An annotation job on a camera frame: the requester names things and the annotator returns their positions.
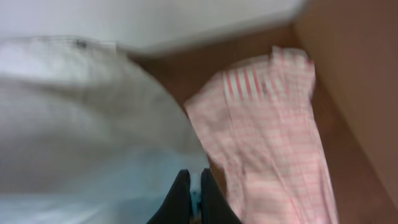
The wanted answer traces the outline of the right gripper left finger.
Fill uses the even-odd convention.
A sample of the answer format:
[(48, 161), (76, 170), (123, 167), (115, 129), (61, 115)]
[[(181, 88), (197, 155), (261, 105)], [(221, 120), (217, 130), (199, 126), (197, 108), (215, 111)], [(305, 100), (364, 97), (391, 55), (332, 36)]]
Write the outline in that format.
[(147, 224), (189, 224), (190, 215), (190, 174), (188, 170), (181, 170), (162, 205)]

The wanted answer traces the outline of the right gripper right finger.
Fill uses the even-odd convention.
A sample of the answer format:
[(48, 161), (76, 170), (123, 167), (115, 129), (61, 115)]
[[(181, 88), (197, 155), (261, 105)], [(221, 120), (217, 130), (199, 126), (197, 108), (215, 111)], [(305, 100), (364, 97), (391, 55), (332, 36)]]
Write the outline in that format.
[(221, 193), (210, 169), (201, 173), (202, 224), (242, 224)]

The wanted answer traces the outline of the white t-shirt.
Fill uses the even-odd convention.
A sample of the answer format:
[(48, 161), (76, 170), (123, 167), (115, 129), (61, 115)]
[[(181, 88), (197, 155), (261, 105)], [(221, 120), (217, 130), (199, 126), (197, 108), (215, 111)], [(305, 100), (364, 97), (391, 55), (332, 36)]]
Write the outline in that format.
[(147, 223), (182, 170), (191, 222), (208, 167), (183, 109), (117, 50), (1, 42), (2, 223)]

